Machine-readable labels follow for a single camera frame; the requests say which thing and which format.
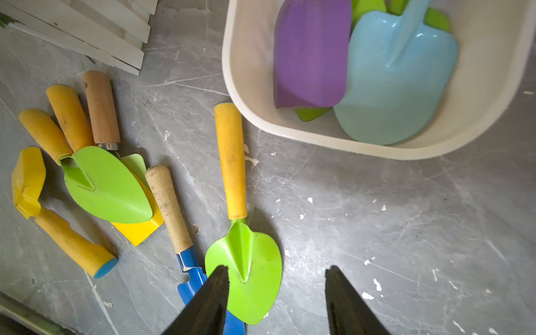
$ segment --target yellow handle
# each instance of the yellow handle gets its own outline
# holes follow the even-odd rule
[[[178,205],[171,173],[167,167],[157,165],[147,169],[145,179],[153,191],[154,199],[157,201],[158,208],[168,228],[173,248],[178,255],[191,247],[193,242],[184,223],[181,207]]]
[[[75,232],[56,212],[41,207],[35,217],[37,223],[82,269],[95,277],[105,264],[115,258],[108,250],[93,244]]]
[[[224,177],[227,211],[231,220],[248,216],[245,203],[245,161],[242,115],[233,103],[214,107],[216,133]]]
[[[61,84],[52,85],[47,89],[47,96],[72,150],[77,152],[93,145],[90,124],[74,88]]]
[[[59,164],[59,160],[72,155],[72,150],[62,131],[52,118],[41,109],[25,109],[19,120],[33,139]]]

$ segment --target wooden handle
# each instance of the wooden handle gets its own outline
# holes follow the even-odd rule
[[[41,207],[41,212],[34,219],[73,261],[93,277],[105,264],[115,259],[108,250],[72,230],[69,223],[54,211]]]
[[[74,152],[93,145],[90,124],[74,88],[67,85],[52,85],[47,96],[58,119],[67,142]]]
[[[25,109],[19,114],[19,121],[33,139],[45,150],[56,164],[59,160],[72,155],[72,150],[65,135],[56,126],[52,118],[41,109]]]
[[[231,220],[248,216],[245,203],[245,161],[242,115],[233,103],[214,107],[216,133],[224,177],[227,211]]]
[[[84,83],[95,143],[119,144],[121,137],[110,79],[100,71],[87,71],[84,74]]]
[[[181,208],[178,205],[177,194],[173,188],[171,173],[162,165],[149,168],[145,173],[145,179],[157,201],[158,208],[162,213],[164,222],[169,231],[169,237],[175,248],[175,253],[180,254],[193,245],[188,229],[182,217]]]

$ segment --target yellow trowel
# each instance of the yellow trowel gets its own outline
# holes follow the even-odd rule
[[[102,246],[91,243],[75,232],[56,212],[39,203],[45,176],[41,150],[38,147],[22,150],[11,174],[15,208],[26,219],[34,217],[35,223],[93,278],[102,277],[115,266],[117,258]]]

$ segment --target green blade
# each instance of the green blade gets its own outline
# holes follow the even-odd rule
[[[229,267],[227,309],[247,324],[259,323],[281,285],[281,253],[276,242],[266,234],[252,232],[245,219],[234,220],[227,236],[206,252],[206,274],[210,276],[218,265]]]
[[[125,166],[132,172],[138,179],[140,179],[147,188],[149,187],[149,184],[147,184],[147,180],[145,180],[145,173],[147,172],[147,167],[145,166],[145,160],[143,159],[142,155],[139,153],[133,153],[132,155],[128,155],[125,157],[119,158],[121,160],[121,163],[125,164]]]
[[[372,11],[386,12],[383,0],[352,0],[352,30],[363,15]]]
[[[322,115],[326,114],[330,110],[332,110],[333,107],[326,107],[326,108],[296,108],[296,113],[298,114],[298,117],[300,120],[308,122],[316,119],[317,117],[321,117]]]
[[[71,197],[90,214],[121,224],[145,222],[153,216],[134,175],[106,150],[88,146],[61,163]]]

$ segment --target white plastic tub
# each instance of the white plastic tub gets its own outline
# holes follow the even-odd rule
[[[451,19],[460,54],[430,123],[401,144],[356,142],[333,112],[303,122],[273,102],[273,32],[283,0],[230,0],[223,46],[227,89],[240,112],[267,132],[367,155],[411,160],[446,154],[474,140],[513,98],[531,49],[536,0],[438,0]]]

